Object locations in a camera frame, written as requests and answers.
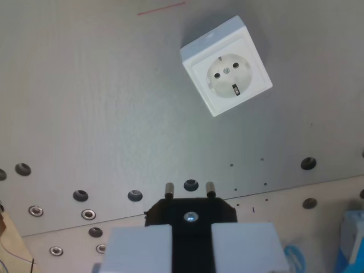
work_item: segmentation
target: red mark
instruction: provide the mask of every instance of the red mark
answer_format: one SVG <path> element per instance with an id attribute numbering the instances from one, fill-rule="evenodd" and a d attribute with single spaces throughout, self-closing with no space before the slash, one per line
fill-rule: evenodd
<path id="1" fill-rule="evenodd" d="M 144 14 L 148 14 L 148 13 L 154 13 L 156 11 L 166 10 L 166 9 L 169 9 L 170 7 L 177 7 L 177 6 L 181 6 L 181 5 L 184 5 L 184 4 L 186 4 L 186 2 L 177 3 L 177 4 L 174 4 L 174 5 L 167 6 L 167 7 L 161 7 L 159 9 L 155 9 L 155 10 L 144 11 L 143 13 L 138 13 L 138 15 L 144 15 Z"/>

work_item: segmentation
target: hole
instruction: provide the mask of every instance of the hole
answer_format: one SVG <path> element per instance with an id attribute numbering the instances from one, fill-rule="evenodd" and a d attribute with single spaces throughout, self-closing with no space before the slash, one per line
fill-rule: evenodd
<path id="1" fill-rule="evenodd" d="M 307 198 L 303 201 L 302 206 L 305 209 L 313 209 L 317 205 L 317 200 L 315 198 Z"/>
<path id="2" fill-rule="evenodd" d="M 98 227 L 91 227 L 89 229 L 89 234 L 93 238 L 99 238 L 99 237 L 101 237 L 103 235 L 103 232 Z"/>
<path id="3" fill-rule="evenodd" d="M 306 171 L 309 171 L 310 169 L 315 168 L 316 164 L 317 162 L 315 158 L 305 158 L 301 162 L 301 168 Z"/>
<path id="4" fill-rule="evenodd" d="M 143 198 L 143 195 L 140 191 L 133 189 L 127 194 L 127 198 L 129 198 L 130 201 L 139 202 Z"/>
<path id="5" fill-rule="evenodd" d="M 188 192 L 194 192 L 198 189 L 198 182 L 196 180 L 189 179 L 184 183 L 183 187 Z"/>
<path id="6" fill-rule="evenodd" d="M 79 190 L 73 193 L 73 198 L 78 202 L 85 202 L 89 198 L 89 195 L 87 192 Z"/>
<path id="7" fill-rule="evenodd" d="M 0 181 L 4 181 L 6 177 L 6 172 L 3 169 L 0 169 Z"/>
<path id="8" fill-rule="evenodd" d="M 15 171 L 21 176 L 28 176 L 32 173 L 31 168 L 25 163 L 19 163 L 15 166 Z"/>

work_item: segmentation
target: gray panel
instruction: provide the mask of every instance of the gray panel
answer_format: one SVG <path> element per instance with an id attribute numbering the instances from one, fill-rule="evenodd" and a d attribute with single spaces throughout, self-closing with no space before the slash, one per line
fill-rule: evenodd
<path id="1" fill-rule="evenodd" d="M 21 235 L 90 224 L 83 209 L 93 222 L 141 214 L 166 182 L 176 197 L 213 181 L 232 198 L 364 173 L 364 2 L 200 0 L 137 16 L 140 3 L 0 3 L 0 200 Z M 179 49 L 234 15 L 273 88 L 213 118 Z"/>

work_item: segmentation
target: white block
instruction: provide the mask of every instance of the white block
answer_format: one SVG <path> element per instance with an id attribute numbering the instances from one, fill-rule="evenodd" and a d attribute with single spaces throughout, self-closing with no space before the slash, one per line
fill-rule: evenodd
<path id="1" fill-rule="evenodd" d="M 216 273 L 289 273 L 272 223 L 212 224 Z"/>
<path id="2" fill-rule="evenodd" d="M 171 273 L 172 227 L 117 227 L 107 243 L 100 273 Z"/>
<path id="3" fill-rule="evenodd" d="M 272 87 L 239 16 L 183 47 L 181 58 L 214 117 Z"/>

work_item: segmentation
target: white electrical outlet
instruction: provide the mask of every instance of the white electrical outlet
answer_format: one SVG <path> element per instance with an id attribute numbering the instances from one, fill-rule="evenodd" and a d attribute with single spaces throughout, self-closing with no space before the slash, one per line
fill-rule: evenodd
<path id="1" fill-rule="evenodd" d="M 239 16 L 181 48 L 181 58 L 214 117 L 272 87 Z"/>

